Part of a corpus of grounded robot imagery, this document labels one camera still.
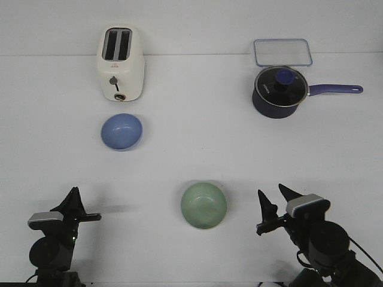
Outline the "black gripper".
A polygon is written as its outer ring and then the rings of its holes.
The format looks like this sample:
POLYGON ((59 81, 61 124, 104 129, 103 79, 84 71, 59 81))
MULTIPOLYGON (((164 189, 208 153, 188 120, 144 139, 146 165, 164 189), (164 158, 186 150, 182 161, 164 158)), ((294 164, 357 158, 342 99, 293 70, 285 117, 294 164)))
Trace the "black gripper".
POLYGON ((54 236, 57 239, 76 239, 78 237, 78 226, 81 222, 101 220, 100 213, 86 213, 78 187, 72 187, 64 200, 58 206, 50 209, 50 212, 78 214, 74 216, 63 215, 64 218, 61 224, 42 230, 46 236, 54 236))
MULTIPOLYGON (((298 206, 302 195, 283 184, 278 184, 280 193, 289 206, 298 206)), ((261 223, 256 225, 256 233, 261 236, 270 233, 279 227, 284 228, 291 241, 298 248, 308 248, 309 229, 311 221, 305 218, 292 218, 290 215, 278 216, 278 206, 271 203, 262 190, 258 190, 259 203, 262 213, 261 223)))

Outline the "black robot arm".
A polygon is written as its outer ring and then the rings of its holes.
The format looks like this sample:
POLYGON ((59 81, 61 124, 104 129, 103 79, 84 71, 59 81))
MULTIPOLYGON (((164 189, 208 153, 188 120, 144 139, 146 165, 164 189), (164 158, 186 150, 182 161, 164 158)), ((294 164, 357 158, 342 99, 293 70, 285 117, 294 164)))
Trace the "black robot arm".
POLYGON ((85 286, 78 273, 70 270, 78 227, 81 222, 101 218, 100 213, 85 211, 78 187, 73 187, 58 206, 29 218, 28 227, 44 235, 29 251, 29 260, 37 268, 38 286, 85 286))
POLYGON ((306 262, 290 286, 382 286, 382 280, 356 259, 349 246, 353 243, 339 225, 325 219, 330 201, 316 194, 303 195, 283 184, 278 188, 285 198, 286 213, 278 216, 277 205, 258 191, 262 222, 257 224, 258 235, 279 227, 285 229, 298 247, 297 254, 306 262))

